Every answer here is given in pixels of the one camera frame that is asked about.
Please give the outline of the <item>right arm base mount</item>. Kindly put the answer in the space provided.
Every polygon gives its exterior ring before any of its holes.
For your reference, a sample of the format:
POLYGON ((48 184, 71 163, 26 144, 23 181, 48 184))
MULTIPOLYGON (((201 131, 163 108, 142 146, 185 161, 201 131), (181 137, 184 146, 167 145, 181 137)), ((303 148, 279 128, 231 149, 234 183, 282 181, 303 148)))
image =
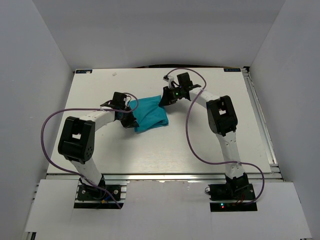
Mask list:
POLYGON ((256 198, 252 184, 233 192, 227 184, 209 184, 204 192, 209 196, 212 213, 257 212, 256 198))

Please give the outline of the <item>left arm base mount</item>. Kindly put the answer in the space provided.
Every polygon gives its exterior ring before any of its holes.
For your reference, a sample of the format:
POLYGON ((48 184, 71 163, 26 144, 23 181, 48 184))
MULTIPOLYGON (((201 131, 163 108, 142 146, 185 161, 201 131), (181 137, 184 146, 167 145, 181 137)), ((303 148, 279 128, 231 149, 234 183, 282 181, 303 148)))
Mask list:
POLYGON ((92 185, 86 185, 78 181, 78 186, 75 194, 75 200, 73 204, 74 209, 94 209, 94 210, 119 210, 123 207, 126 193, 126 184, 115 184, 110 182, 100 183, 101 187, 112 195, 112 197, 105 191, 97 189, 92 185))

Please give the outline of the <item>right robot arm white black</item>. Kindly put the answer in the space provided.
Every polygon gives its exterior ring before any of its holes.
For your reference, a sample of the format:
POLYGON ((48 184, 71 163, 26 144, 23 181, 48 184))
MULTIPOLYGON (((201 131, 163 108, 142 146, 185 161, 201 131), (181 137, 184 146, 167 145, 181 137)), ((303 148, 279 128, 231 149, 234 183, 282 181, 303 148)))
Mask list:
POLYGON ((163 88, 159 106, 169 106, 178 100, 187 99, 192 104, 197 103, 204 107, 209 128, 216 135, 221 147, 226 185, 235 191, 247 187, 249 180, 240 160, 236 141, 238 119, 231 98, 228 95, 213 95, 206 91, 205 87, 193 84, 187 72, 177 75, 178 83, 169 75, 165 75, 163 80, 167 82, 167 86, 163 88))

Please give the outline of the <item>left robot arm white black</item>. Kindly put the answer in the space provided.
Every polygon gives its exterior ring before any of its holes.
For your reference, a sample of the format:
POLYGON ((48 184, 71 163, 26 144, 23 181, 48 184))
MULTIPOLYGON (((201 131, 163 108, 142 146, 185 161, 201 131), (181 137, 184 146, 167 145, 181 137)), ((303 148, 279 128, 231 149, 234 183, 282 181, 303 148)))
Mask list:
POLYGON ((125 129, 139 126, 133 111, 139 106, 136 102, 130 107, 130 101, 136 97, 127 92, 115 92, 111 100, 90 113, 65 119, 58 143, 58 153, 71 162, 87 186, 102 188, 103 175, 93 160, 95 135, 106 125, 119 121, 125 129))

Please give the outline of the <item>teal t-shirt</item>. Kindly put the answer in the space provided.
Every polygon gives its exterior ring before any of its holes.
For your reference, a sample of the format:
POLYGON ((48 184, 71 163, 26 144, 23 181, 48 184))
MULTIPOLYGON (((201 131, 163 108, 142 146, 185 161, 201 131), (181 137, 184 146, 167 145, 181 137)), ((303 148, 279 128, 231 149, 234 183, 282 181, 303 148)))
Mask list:
POLYGON ((138 127, 134 128, 136 133, 143 133, 169 125, 166 110, 159 106, 161 98, 160 95, 157 95, 138 100, 138 107, 133 111, 133 115, 139 124, 138 127))

